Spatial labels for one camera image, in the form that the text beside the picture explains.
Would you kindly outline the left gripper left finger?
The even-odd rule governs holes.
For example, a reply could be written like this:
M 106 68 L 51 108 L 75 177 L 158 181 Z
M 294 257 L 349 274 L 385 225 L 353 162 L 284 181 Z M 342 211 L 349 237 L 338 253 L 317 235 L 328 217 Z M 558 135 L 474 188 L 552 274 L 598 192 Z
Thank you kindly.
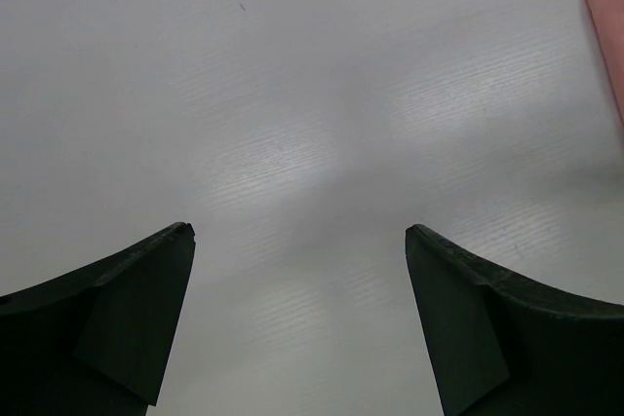
M 177 222 L 1 298 L 4 415 L 144 415 L 156 405 L 190 278 Z

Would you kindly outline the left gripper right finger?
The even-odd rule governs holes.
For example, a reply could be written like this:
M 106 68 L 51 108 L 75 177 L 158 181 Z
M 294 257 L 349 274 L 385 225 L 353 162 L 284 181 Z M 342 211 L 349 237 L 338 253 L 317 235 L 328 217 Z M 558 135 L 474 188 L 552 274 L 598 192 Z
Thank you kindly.
M 620 415 L 623 308 L 542 284 L 424 225 L 406 260 L 446 415 Z

